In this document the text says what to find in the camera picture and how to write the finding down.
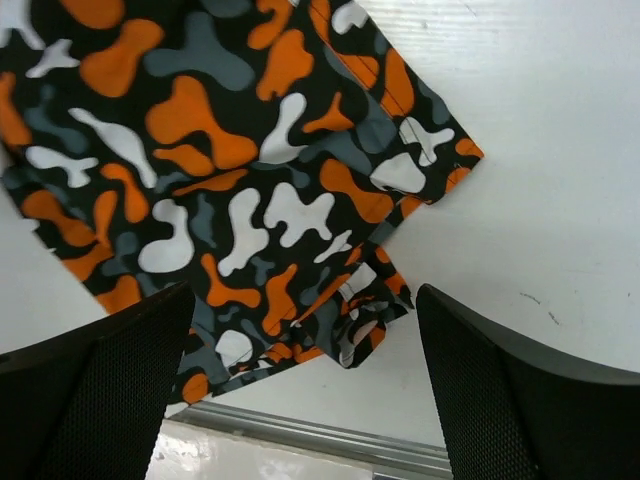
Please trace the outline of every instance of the gray blob shape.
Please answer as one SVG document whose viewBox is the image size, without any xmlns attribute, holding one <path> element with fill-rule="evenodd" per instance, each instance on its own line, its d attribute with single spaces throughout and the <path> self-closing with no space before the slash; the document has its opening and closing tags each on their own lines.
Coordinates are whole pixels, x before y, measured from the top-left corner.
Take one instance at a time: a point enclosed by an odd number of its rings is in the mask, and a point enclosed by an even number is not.
<svg viewBox="0 0 640 480">
<path fill-rule="evenodd" d="M 320 152 L 327 151 L 337 160 L 357 172 L 369 175 L 373 171 L 367 155 L 356 147 L 348 131 L 335 132 L 302 150 L 298 158 L 302 162 L 313 160 Z"/>
<path fill-rule="evenodd" d="M 204 12 L 187 16 L 185 45 L 181 50 L 158 48 L 144 58 L 147 71 L 154 77 L 196 70 L 212 76 L 227 90 L 238 92 L 254 79 L 251 66 L 227 51 L 216 37 L 212 19 Z"/>
<path fill-rule="evenodd" d="M 356 77 L 351 73 L 347 67 L 340 61 L 340 59 L 336 56 L 333 51 L 327 46 L 324 47 L 324 56 L 327 59 L 327 63 L 333 68 L 337 73 L 342 75 L 347 80 L 351 80 L 358 86 L 360 86 L 360 82 L 356 79 Z"/>
<path fill-rule="evenodd" d="M 230 378 L 229 372 L 222 364 L 222 359 L 213 348 L 207 346 L 184 355 L 178 367 L 178 374 L 192 368 L 202 368 L 210 383 L 223 383 Z"/>
<path fill-rule="evenodd" d="M 247 12 L 249 0 L 200 0 L 202 6 L 214 17 L 234 18 Z"/>
<path fill-rule="evenodd" d="M 376 227 L 367 240 L 376 245 L 382 245 L 382 243 L 384 243 L 384 241 L 387 240 L 395 230 L 396 227 L 391 225 L 389 222 L 382 222 Z"/>
<path fill-rule="evenodd" d="M 43 85 L 40 90 L 40 105 L 27 108 L 24 111 L 24 120 L 34 130 L 58 137 L 69 152 L 79 155 L 87 150 L 89 141 L 78 130 L 60 127 L 49 120 L 46 109 L 54 95 L 55 88 L 48 84 Z"/>
<path fill-rule="evenodd" d="M 256 267 L 255 282 L 256 285 L 261 287 L 262 285 L 267 283 L 267 274 L 269 273 L 269 270 L 276 266 L 276 264 L 273 262 L 267 262 L 266 260 L 262 260 L 260 257 L 255 256 L 251 257 L 251 260 L 249 260 L 249 262 L 251 263 L 251 265 Z"/>
<path fill-rule="evenodd" d="M 224 385 L 220 385 L 220 390 L 225 393 L 232 392 L 239 388 L 248 385 L 249 383 L 254 383 L 259 380 L 264 380 L 269 376 L 268 368 L 261 368 L 259 370 L 250 370 L 248 372 L 243 373 L 240 377 L 234 378 Z"/>
<path fill-rule="evenodd" d="M 380 153 L 396 137 L 398 129 L 371 95 L 367 95 L 367 101 L 369 103 L 367 117 L 356 125 L 356 134 L 365 152 Z"/>
<path fill-rule="evenodd" d="M 309 337 L 308 335 L 305 335 L 304 338 L 302 339 L 302 346 L 309 348 L 309 347 L 312 347 L 313 345 L 314 343 L 311 337 Z"/>
<path fill-rule="evenodd" d="M 211 333 L 209 333 L 207 329 L 204 328 L 202 325 L 196 323 L 195 319 L 191 323 L 191 326 L 200 337 L 200 340 L 202 340 L 202 343 L 204 343 L 206 347 L 213 348 L 215 350 L 216 346 L 218 345 L 218 342 L 216 341 L 215 338 L 213 338 Z"/>
<path fill-rule="evenodd" d="M 340 316 L 340 307 L 332 298 L 320 305 L 313 313 L 317 318 L 318 332 L 315 335 L 316 346 L 332 358 L 335 357 L 333 350 L 333 325 Z"/>
<path fill-rule="evenodd" d="M 318 280 L 313 287 L 309 287 L 302 291 L 302 294 L 300 295 L 300 303 L 306 306 L 313 305 L 313 302 L 315 302 L 318 295 L 320 295 L 318 292 L 320 285 L 322 285 L 322 283 L 327 279 L 330 271 L 331 269 L 328 266 L 325 266 L 322 269 L 322 272 L 320 272 L 320 280 Z"/>
<path fill-rule="evenodd" d="M 160 291 L 160 289 L 153 284 L 153 280 L 151 280 L 151 277 L 146 273 L 136 274 L 136 280 L 138 281 L 138 284 L 140 285 L 142 293 L 144 293 L 145 297 L 149 297 L 154 293 Z"/>
<path fill-rule="evenodd" d="M 32 181 L 22 168 L 10 167 L 2 175 L 2 183 L 9 190 L 15 190 Z"/>
<path fill-rule="evenodd" d="M 118 235 L 114 243 L 115 252 L 114 258 L 107 260 L 101 266 L 102 274 L 106 277 L 112 277 L 115 275 L 122 275 L 123 273 L 129 273 L 129 270 L 124 266 L 122 258 L 127 255 L 132 255 L 138 251 L 138 238 L 133 232 L 124 232 Z M 143 289 L 145 295 L 150 295 L 145 289 Z"/>
<path fill-rule="evenodd" d="M 291 182 L 296 188 L 305 188 L 308 187 L 311 183 L 311 178 L 304 172 L 300 170 L 296 170 L 288 163 L 280 163 L 280 164 L 271 164 L 271 163 L 260 163 L 255 162 L 251 164 L 252 168 L 256 170 L 279 170 L 285 168 L 291 172 Z"/>
<path fill-rule="evenodd" d="M 193 309 L 193 325 L 200 325 L 207 332 L 215 330 L 216 316 L 213 309 L 196 295 L 196 303 Z"/>
<path fill-rule="evenodd" d="M 431 99 L 433 123 L 436 125 L 442 125 L 451 118 L 451 112 L 449 112 L 444 100 L 442 100 L 442 98 L 440 98 L 436 92 L 431 90 L 422 80 L 418 80 L 418 89 L 425 97 L 429 97 Z"/>
<path fill-rule="evenodd" d="M 389 50 L 389 42 L 384 38 L 381 32 L 376 33 L 376 38 L 373 41 L 373 48 L 376 49 L 378 55 L 384 55 Z"/>
<path fill-rule="evenodd" d="M 110 258 L 100 266 L 100 272 L 105 277 L 115 277 L 128 273 L 129 270 L 125 268 L 122 263 L 120 263 L 120 260 L 116 258 Z"/>
<path fill-rule="evenodd" d="M 69 209 L 69 213 L 76 217 L 78 220 L 82 220 L 84 223 L 87 223 L 87 216 L 78 207 L 71 207 Z"/>
<path fill-rule="evenodd" d="M 240 311 L 240 308 L 233 306 L 224 315 L 218 315 L 218 320 L 220 320 L 221 323 L 227 323 L 239 311 Z"/>
<path fill-rule="evenodd" d="M 56 185 L 51 185 L 49 183 L 43 183 L 42 186 L 46 190 L 49 190 L 51 193 L 53 193 L 53 196 L 56 197 L 56 199 L 62 205 L 64 205 L 65 208 L 69 208 L 69 205 L 70 205 L 71 202 L 69 200 L 69 195 L 67 195 L 67 192 L 65 192 L 61 188 L 57 187 Z"/>
<path fill-rule="evenodd" d="M 165 192 L 171 185 L 178 182 L 186 182 L 191 180 L 182 172 L 172 172 L 169 175 L 163 175 L 162 177 L 158 177 L 158 182 L 154 188 L 156 193 Z"/>
<path fill-rule="evenodd" d="M 347 70 L 344 63 L 342 63 L 328 47 L 324 48 L 324 55 L 329 65 L 331 65 L 331 68 L 344 78 L 355 82 L 358 86 L 360 85 L 353 74 Z M 389 118 L 389 115 L 382 110 L 382 107 L 380 107 L 371 95 L 367 94 L 367 102 L 369 104 L 367 117 L 356 126 L 356 133 L 365 152 L 380 153 L 389 146 L 389 143 L 391 143 L 391 140 L 393 140 L 397 133 L 397 128 L 391 118 Z"/>
<path fill-rule="evenodd" d="M 198 213 L 189 220 L 189 228 L 193 234 L 209 245 L 216 248 L 217 244 L 213 241 L 213 214 L 215 209 L 207 202 L 204 193 L 198 194 Z"/>
<path fill-rule="evenodd" d="M 268 342 L 264 338 L 262 338 L 262 335 L 260 335 L 260 333 L 256 329 L 256 326 L 251 320 L 247 320 L 246 318 L 243 318 L 242 321 L 240 322 L 240 326 L 242 327 L 242 329 L 247 335 L 249 335 L 254 340 L 260 342 L 265 350 L 268 350 L 271 347 L 271 342 Z"/>
<path fill-rule="evenodd" d="M 309 175 L 301 172 L 300 170 L 296 170 L 289 164 L 285 164 L 285 167 L 287 167 L 291 172 L 291 181 L 296 188 L 306 188 L 309 186 L 309 184 L 311 183 Z"/>
</svg>

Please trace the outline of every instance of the white blob shape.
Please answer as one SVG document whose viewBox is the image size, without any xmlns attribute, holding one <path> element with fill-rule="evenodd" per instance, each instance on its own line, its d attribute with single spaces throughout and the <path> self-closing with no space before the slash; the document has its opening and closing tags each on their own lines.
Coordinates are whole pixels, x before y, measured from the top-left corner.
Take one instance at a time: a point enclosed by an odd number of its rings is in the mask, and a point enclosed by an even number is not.
<svg viewBox="0 0 640 480">
<path fill-rule="evenodd" d="M 71 40 L 61 38 L 52 43 L 42 53 L 40 61 L 35 67 L 30 68 L 26 76 L 28 78 L 44 77 L 50 70 L 54 68 L 73 68 L 80 65 L 80 62 L 69 56 L 69 47 Z"/>
<path fill-rule="evenodd" d="M 288 139 L 291 127 L 300 118 L 306 105 L 307 101 L 301 93 L 292 93 L 282 99 L 278 123 L 260 147 L 260 162 L 271 165 L 287 163 L 307 147 L 307 145 L 290 145 Z"/>
<path fill-rule="evenodd" d="M 435 148 L 441 143 L 448 142 L 453 136 L 454 132 L 451 128 L 429 133 L 425 131 L 420 122 L 413 117 L 405 118 L 400 125 L 400 138 L 405 145 L 418 142 L 422 146 L 419 163 L 423 167 L 426 167 L 438 159 Z"/>
<path fill-rule="evenodd" d="M 340 345 L 340 365 L 345 368 L 349 368 L 353 363 L 353 355 L 355 354 L 356 347 L 349 341 L 345 335 L 339 342 Z"/>
<path fill-rule="evenodd" d="M 173 199 L 165 198 L 153 206 L 151 214 L 159 222 L 173 226 L 173 237 L 145 245 L 138 264 L 149 273 L 175 272 L 186 267 L 194 253 L 193 241 L 187 231 L 187 209 L 176 205 Z"/>
<path fill-rule="evenodd" d="M 226 368 L 238 362 L 246 362 L 253 355 L 253 346 L 249 337 L 235 330 L 224 332 L 216 343 L 215 350 Z"/>
<path fill-rule="evenodd" d="M 376 185 L 385 185 L 407 193 L 421 191 L 427 181 L 407 152 L 382 162 L 370 177 Z"/>
<path fill-rule="evenodd" d="M 264 224 L 267 228 L 275 228 L 279 222 L 287 224 L 280 238 L 280 245 L 285 248 L 294 245 L 307 230 L 315 230 L 320 238 L 330 240 L 327 218 L 334 202 L 333 194 L 327 192 L 305 205 L 298 197 L 297 190 L 291 184 L 282 182 L 273 190 L 264 213 Z"/>
<path fill-rule="evenodd" d="M 223 277 L 244 268 L 251 257 L 264 250 L 269 243 L 269 233 L 264 228 L 254 228 L 251 217 L 260 203 L 260 193 L 247 188 L 229 202 L 229 218 L 233 231 L 233 249 L 220 260 L 218 271 Z"/>
<path fill-rule="evenodd" d="M 353 25 L 362 28 L 368 19 L 369 15 L 366 10 L 354 0 L 351 0 L 335 11 L 331 19 L 331 25 L 337 33 L 343 35 L 347 33 Z"/>
<path fill-rule="evenodd" d="M 361 326 L 353 336 L 353 344 L 359 345 L 360 342 L 367 338 L 367 335 L 369 335 L 371 331 L 376 328 L 376 325 L 378 325 L 378 322 L 374 320 Z"/>
<path fill-rule="evenodd" d="M 313 263 L 322 263 L 334 253 L 347 252 L 351 250 L 353 247 L 347 243 L 347 240 L 349 239 L 350 236 L 351 236 L 351 230 L 346 230 L 342 232 L 340 235 L 338 235 L 337 237 L 335 237 L 333 239 L 333 242 L 331 242 L 331 245 L 329 245 L 329 248 L 327 248 L 324 252 L 318 255 L 313 260 Z"/>
<path fill-rule="evenodd" d="M 133 165 L 145 187 L 155 187 L 158 176 L 147 160 L 140 137 L 133 130 L 118 123 L 102 122 L 83 108 L 70 108 L 69 114 L 93 128 L 111 150 Z"/>
<path fill-rule="evenodd" d="M 84 171 L 98 165 L 97 158 L 89 157 L 75 160 L 45 147 L 29 147 L 26 156 L 31 165 L 41 170 L 54 167 L 63 168 L 67 172 L 67 186 L 70 188 L 83 187 L 89 183 L 89 175 Z"/>
<path fill-rule="evenodd" d="M 368 264 L 363 263 L 338 290 L 348 302 L 356 293 L 371 285 L 376 277 L 376 272 Z"/>
<path fill-rule="evenodd" d="M 0 1 L 0 48 L 9 43 L 11 30 L 18 30 L 32 50 L 42 50 L 45 43 L 31 26 L 31 0 Z"/>
</svg>

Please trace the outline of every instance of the black mesh panel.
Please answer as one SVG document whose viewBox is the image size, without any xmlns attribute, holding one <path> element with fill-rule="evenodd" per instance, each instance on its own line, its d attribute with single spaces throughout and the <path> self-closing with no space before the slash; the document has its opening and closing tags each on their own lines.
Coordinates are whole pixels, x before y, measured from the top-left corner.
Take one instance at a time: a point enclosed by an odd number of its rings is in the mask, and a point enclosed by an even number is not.
<svg viewBox="0 0 640 480">
<path fill-rule="evenodd" d="M 172 290 L 94 343 L 35 478 L 144 478 L 193 312 L 191 291 Z"/>
<path fill-rule="evenodd" d="M 498 350 L 422 288 L 420 335 L 456 480 L 542 478 Z"/>
<path fill-rule="evenodd" d="M 640 387 L 581 382 L 505 359 L 548 478 L 640 479 Z"/>
</svg>

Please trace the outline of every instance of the folded garment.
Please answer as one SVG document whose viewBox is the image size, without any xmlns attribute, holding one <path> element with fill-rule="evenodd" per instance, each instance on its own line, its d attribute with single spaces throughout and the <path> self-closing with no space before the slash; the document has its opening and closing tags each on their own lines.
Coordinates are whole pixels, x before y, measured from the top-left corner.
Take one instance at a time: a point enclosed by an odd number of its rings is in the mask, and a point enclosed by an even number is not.
<svg viewBox="0 0 640 480">
<path fill-rule="evenodd" d="M 380 244 L 482 157 L 346 0 L 0 1 L 0 132 L 5 187 L 107 312 L 189 282 L 170 411 L 359 365 L 411 308 Z"/>
</svg>

